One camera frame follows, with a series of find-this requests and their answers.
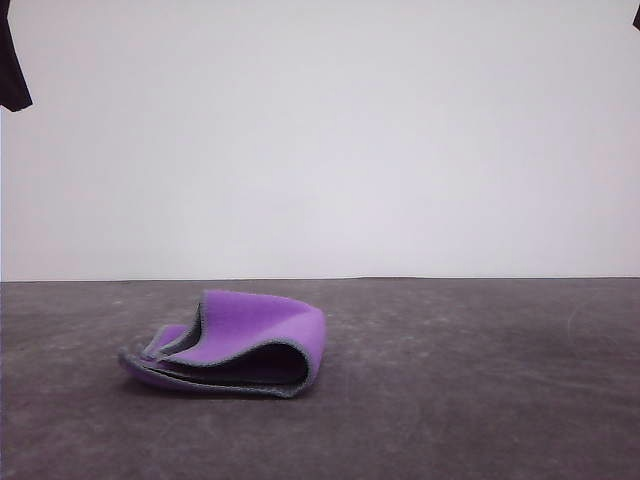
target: gray floor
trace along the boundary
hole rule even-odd
[[[328,316],[294,400],[189,397],[115,353],[200,291]],[[640,478],[640,280],[360,279],[2,286],[6,479]]]

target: black object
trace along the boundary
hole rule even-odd
[[[17,112],[33,102],[13,47],[8,13],[9,0],[0,0],[0,105]]]

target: purple cloth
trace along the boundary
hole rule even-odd
[[[120,364],[138,380],[171,390],[293,397],[318,374],[322,311],[272,295],[205,291],[195,320],[162,327]]]

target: white backdrop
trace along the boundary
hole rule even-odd
[[[3,280],[640,275],[636,8],[15,1]]]

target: microfiber towel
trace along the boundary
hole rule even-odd
[[[190,326],[166,325],[119,362],[164,389],[290,398],[315,380],[325,344],[321,310],[291,298],[208,290]]]

